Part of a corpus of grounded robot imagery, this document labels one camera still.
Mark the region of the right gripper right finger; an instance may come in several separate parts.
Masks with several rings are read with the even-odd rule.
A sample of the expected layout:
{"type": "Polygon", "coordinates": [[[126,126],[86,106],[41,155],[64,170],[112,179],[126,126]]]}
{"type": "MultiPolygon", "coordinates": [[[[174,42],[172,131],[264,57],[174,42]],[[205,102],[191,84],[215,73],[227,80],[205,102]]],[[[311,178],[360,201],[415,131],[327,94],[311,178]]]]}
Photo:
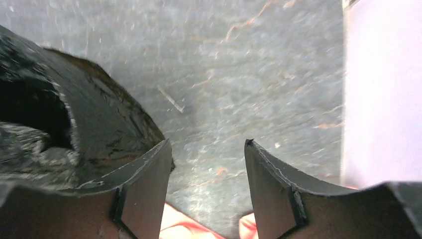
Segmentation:
{"type": "Polygon", "coordinates": [[[252,139],[244,157],[261,239],[356,239],[352,189],[319,180],[278,159],[252,139]]]}

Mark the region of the black trash bag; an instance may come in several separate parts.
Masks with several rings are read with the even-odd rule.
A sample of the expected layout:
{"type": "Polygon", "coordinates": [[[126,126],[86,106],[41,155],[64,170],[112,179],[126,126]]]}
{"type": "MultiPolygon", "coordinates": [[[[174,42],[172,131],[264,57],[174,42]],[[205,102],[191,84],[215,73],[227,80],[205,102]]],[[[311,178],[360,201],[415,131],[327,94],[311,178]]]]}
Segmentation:
{"type": "Polygon", "coordinates": [[[75,189],[165,139],[97,63],[0,29],[0,178],[75,189]]]}

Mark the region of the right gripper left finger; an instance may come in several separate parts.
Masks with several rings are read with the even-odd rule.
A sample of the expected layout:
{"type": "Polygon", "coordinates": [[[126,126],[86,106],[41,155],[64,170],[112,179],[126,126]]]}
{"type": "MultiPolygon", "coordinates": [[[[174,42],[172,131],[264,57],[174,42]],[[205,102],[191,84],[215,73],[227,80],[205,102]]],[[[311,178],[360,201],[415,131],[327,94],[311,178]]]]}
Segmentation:
{"type": "Polygon", "coordinates": [[[61,200],[66,239],[157,239],[170,176],[164,140],[139,159],[99,178],[102,186],[61,200]]]}

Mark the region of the pink cloth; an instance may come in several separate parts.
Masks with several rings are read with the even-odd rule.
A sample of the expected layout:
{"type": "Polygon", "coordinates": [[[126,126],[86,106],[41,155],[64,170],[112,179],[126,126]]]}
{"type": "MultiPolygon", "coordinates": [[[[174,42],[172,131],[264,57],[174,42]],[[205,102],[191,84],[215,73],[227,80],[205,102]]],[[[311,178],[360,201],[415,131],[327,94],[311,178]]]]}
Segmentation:
{"type": "MultiPolygon", "coordinates": [[[[240,218],[239,236],[240,239],[258,239],[255,215],[253,213],[240,218]]],[[[206,228],[167,203],[164,205],[159,238],[224,239],[221,235],[206,228]]]]}

